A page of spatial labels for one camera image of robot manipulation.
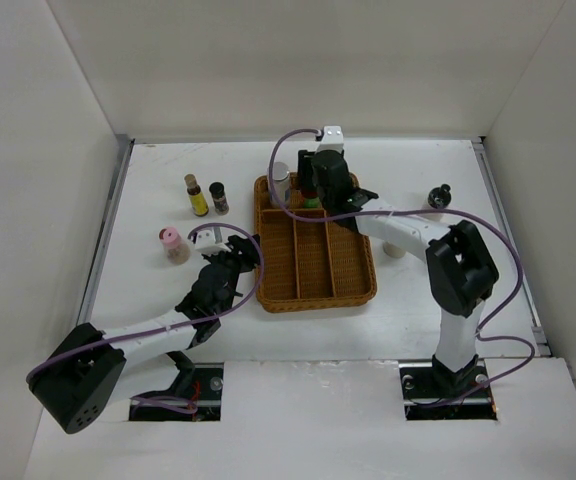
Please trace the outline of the white jar silver lid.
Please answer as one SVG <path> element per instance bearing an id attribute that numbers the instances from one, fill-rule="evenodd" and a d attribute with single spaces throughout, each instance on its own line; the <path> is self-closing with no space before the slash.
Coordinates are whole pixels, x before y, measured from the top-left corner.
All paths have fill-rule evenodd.
<path id="1" fill-rule="evenodd" d="M 271 205 L 281 209 L 287 207 L 291 198 L 291 173 L 283 162 L 274 162 L 267 175 Z"/>

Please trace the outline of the red sauce bottle green label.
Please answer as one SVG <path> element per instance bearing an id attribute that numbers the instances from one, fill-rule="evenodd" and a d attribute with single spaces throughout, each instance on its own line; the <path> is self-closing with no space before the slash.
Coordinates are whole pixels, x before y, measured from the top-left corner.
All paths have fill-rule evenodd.
<path id="1" fill-rule="evenodd" d="M 320 208 L 320 200 L 315 189 L 301 189 L 304 208 Z"/>

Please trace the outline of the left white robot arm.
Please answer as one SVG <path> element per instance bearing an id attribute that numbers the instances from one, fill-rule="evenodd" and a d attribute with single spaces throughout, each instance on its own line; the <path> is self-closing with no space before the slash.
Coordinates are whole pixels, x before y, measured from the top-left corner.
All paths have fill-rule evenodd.
<path id="1" fill-rule="evenodd" d="M 195 370 L 186 353 L 248 301 L 237 290 L 239 278 L 265 268 L 259 235 L 242 232 L 212 245 L 207 235 L 200 231 L 193 240 L 207 263 L 179 304 L 117 329 L 78 325 L 27 375 L 29 391 L 65 433 L 82 431 L 123 399 L 181 415 L 196 412 L 192 401 L 178 404 L 191 390 Z"/>

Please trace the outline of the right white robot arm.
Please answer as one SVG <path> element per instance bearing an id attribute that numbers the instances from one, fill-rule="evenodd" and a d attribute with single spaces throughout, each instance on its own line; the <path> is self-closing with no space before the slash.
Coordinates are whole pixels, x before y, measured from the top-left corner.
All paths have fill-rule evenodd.
<path id="1" fill-rule="evenodd" d="M 446 225 L 417 214 L 395 215 L 376 193 L 354 183 L 344 156 L 335 150 L 299 151 L 297 174 L 299 188 L 314 190 L 337 225 L 393 244 L 425 263 L 441 309 L 432 384 L 446 397 L 464 392 L 475 376 L 477 325 L 499 279 L 477 227 L 467 220 Z"/>

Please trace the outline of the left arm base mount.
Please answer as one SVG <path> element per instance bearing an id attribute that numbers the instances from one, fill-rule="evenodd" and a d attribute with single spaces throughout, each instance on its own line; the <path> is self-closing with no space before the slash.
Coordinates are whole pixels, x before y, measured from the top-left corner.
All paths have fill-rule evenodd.
<path id="1" fill-rule="evenodd" d="M 224 387 L 223 363 L 193 363 L 182 352 L 167 355 L 177 375 L 163 390 L 139 394 L 154 399 L 152 403 L 132 401 L 128 420 L 131 422 L 217 422 L 221 419 Z"/>

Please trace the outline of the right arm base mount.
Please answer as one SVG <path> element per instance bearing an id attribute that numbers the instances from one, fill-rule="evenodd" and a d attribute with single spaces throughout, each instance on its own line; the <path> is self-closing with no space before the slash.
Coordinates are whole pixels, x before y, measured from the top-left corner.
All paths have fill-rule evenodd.
<path id="1" fill-rule="evenodd" d="M 408 421 L 497 420 L 483 360 L 456 384 L 442 378 L 431 361 L 401 362 L 399 376 Z"/>

